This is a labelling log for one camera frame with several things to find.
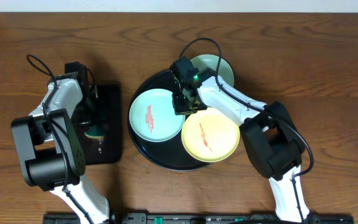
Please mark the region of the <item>yellow plate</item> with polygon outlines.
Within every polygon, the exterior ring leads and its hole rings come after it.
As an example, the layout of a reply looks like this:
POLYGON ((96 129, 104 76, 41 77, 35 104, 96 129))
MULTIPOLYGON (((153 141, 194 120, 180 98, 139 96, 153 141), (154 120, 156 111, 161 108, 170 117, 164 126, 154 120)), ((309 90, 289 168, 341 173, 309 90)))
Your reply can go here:
POLYGON ((229 157, 236 150, 239 139, 238 125, 215 108, 190 115, 181 132, 186 152, 208 163, 229 157))

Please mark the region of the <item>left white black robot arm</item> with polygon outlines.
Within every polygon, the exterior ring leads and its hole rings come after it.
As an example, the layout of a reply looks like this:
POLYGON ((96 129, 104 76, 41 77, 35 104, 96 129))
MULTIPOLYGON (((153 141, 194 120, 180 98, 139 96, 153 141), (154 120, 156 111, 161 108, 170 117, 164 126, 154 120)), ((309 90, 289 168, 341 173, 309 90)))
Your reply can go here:
POLYGON ((11 123, 21 172, 29 186, 60 197, 80 223, 108 223, 109 203, 85 175, 85 153, 76 125, 91 124, 97 90, 90 70, 80 62, 65 64, 52 76, 47 94, 29 115, 11 123))

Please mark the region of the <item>teal green sponge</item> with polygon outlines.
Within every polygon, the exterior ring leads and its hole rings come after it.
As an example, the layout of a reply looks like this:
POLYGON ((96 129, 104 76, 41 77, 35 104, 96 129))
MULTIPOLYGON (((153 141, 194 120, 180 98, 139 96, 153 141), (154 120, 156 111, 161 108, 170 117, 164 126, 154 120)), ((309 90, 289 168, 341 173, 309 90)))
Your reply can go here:
POLYGON ((100 126, 94 125, 85 131, 85 136, 90 139, 103 139, 104 138, 104 129, 100 126))

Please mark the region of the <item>light blue plate top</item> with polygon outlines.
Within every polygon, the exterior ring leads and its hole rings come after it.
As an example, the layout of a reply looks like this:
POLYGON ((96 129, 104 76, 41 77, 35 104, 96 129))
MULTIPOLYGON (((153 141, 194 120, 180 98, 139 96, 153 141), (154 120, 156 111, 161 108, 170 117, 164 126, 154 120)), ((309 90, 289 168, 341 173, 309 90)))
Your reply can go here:
MULTIPOLYGON (((204 54, 193 57, 190 62, 199 71, 203 71, 206 68, 216 69, 219 57, 217 55, 204 54)), ((222 58, 219 66, 219 75, 230 86, 234 86, 234 73, 231 66, 222 58)))

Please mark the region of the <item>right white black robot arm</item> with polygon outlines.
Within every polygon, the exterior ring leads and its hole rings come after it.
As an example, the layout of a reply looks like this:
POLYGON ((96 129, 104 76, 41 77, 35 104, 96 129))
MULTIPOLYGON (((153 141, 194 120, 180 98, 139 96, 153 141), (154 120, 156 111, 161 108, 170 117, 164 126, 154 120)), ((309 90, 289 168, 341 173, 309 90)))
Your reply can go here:
POLYGON ((199 71, 185 56, 170 71, 178 83, 175 113, 190 115, 212 107, 238 125, 251 164, 270 183, 276 216, 282 223, 308 223, 300 177, 312 170, 314 157, 288 110, 277 101, 268 105, 249 98, 226 83, 218 69, 199 71))

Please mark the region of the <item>light blue plate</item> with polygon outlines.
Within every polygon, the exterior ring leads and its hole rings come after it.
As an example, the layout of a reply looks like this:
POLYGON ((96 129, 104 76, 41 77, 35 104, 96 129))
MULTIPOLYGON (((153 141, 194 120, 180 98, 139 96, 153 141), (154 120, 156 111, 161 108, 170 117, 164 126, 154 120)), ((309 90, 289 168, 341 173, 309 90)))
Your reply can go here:
MULTIPOLYGON (((203 71, 206 68, 216 69, 219 57, 217 55, 204 54, 193 57, 190 62, 199 71, 203 71)), ((219 75, 230 86, 234 86, 234 73, 231 66, 222 58, 219 66, 219 75)))
POLYGON ((185 116, 175 114, 172 95, 169 90, 156 88, 135 98, 129 122, 136 135, 146 141, 163 142, 181 131, 185 116))

